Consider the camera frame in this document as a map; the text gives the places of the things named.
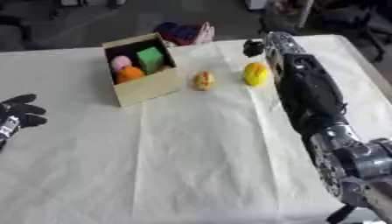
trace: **paper sheet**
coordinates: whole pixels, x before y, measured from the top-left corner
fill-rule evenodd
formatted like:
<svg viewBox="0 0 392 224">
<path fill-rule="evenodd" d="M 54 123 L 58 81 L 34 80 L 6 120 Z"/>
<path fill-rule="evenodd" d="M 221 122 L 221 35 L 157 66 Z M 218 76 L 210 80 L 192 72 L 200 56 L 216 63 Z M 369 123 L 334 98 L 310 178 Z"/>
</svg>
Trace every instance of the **paper sheet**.
<svg viewBox="0 0 392 224">
<path fill-rule="evenodd" d="M 390 104 L 340 39 L 297 40 L 338 82 L 358 134 L 392 137 Z M 243 84 L 245 65 L 265 62 L 243 56 L 243 42 L 172 49 L 180 92 L 131 108 L 115 106 L 102 49 L 0 54 L 2 98 L 36 93 L 50 119 L 0 154 L 0 223 L 323 223 L 340 203 L 272 77 Z M 192 90 L 205 70 L 216 87 Z"/>
</svg>

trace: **black robotic glove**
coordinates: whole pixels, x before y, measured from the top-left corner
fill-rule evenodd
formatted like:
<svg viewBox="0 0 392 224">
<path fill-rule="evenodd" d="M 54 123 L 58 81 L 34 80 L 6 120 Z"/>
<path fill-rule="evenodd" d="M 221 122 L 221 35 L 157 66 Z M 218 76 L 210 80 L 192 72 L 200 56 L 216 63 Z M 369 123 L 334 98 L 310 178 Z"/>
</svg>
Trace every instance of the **black robotic glove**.
<svg viewBox="0 0 392 224">
<path fill-rule="evenodd" d="M 0 149 L 20 128 L 35 127 L 47 122 L 45 109 L 28 104 L 35 94 L 24 94 L 0 103 Z"/>
</svg>

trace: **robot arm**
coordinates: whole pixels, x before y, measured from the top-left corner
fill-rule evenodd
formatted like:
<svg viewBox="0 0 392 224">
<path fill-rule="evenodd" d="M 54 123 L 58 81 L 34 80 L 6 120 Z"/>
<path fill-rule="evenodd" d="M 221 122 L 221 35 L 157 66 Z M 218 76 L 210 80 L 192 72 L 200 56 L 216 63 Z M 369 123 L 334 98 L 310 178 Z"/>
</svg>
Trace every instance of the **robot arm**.
<svg viewBox="0 0 392 224">
<path fill-rule="evenodd" d="M 392 142 L 363 143 L 356 136 L 334 80 L 290 34 L 272 32 L 265 45 L 283 108 L 325 188 L 349 207 L 368 207 L 392 223 L 385 212 L 392 211 Z"/>
</svg>

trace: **cardboard box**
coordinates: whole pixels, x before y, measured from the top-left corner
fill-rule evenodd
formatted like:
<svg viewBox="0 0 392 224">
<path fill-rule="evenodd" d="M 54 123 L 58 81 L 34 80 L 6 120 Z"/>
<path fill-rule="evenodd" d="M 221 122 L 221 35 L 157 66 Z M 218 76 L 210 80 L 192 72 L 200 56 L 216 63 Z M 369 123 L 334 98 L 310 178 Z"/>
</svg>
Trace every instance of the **cardboard box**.
<svg viewBox="0 0 392 224">
<path fill-rule="evenodd" d="M 179 91 L 180 81 L 177 76 L 177 66 L 158 33 L 108 42 L 102 46 L 109 64 L 114 57 L 125 55 L 132 61 L 132 66 L 141 68 L 137 52 L 152 46 L 155 46 L 164 55 L 166 69 L 137 80 L 116 84 L 116 73 L 110 68 L 112 84 L 121 107 L 128 107 L 160 95 Z"/>
</svg>

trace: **green block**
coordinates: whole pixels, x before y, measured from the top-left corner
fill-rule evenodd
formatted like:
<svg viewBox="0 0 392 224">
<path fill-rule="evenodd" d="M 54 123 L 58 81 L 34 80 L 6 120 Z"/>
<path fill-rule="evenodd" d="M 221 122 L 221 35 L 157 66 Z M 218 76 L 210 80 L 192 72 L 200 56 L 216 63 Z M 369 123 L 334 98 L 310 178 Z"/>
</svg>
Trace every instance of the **green block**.
<svg viewBox="0 0 392 224">
<path fill-rule="evenodd" d="M 164 65 L 164 55 L 156 47 L 138 52 L 137 57 L 146 74 L 154 74 Z"/>
</svg>

